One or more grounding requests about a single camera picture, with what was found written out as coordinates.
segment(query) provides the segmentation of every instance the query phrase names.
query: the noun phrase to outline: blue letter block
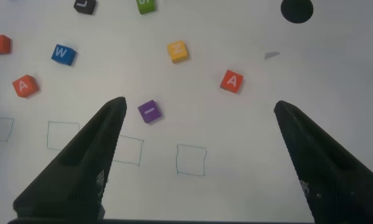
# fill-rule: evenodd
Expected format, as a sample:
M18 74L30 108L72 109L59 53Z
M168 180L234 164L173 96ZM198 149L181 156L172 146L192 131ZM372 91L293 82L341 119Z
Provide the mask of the blue letter block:
M56 45L54 54L52 55L52 60L65 65L71 65L75 56L75 50L70 47L65 47L62 45Z

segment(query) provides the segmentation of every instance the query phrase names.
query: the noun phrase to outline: yellow letter block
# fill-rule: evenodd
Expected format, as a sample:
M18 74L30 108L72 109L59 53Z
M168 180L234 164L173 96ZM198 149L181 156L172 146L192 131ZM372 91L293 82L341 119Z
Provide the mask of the yellow letter block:
M182 40L169 44L167 48L173 63L180 62L188 57L185 43Z

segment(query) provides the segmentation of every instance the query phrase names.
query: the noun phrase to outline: letter w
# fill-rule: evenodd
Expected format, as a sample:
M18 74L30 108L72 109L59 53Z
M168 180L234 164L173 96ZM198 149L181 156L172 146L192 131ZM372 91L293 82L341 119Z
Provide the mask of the letter w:
M59 50L59 47L56 47L56 56L60 54L60 57L63 57L67 52L67 49L63 51L63 48Z

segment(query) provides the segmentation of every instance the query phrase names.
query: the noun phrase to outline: black circle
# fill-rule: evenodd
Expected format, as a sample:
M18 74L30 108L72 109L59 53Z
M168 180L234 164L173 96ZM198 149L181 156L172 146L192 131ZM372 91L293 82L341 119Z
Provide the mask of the black circle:
M300 24L311 18L313 5L311 0L283 0L280 10L285 19Z

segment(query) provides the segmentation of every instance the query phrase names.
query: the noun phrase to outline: green letter block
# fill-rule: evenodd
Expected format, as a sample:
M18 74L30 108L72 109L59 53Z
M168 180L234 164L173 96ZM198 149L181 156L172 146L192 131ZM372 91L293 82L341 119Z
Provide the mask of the green letter block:
M145 14L148 12L153 12L156 10L156 4L154 0L136 0L138 4L138 9L141 14Z

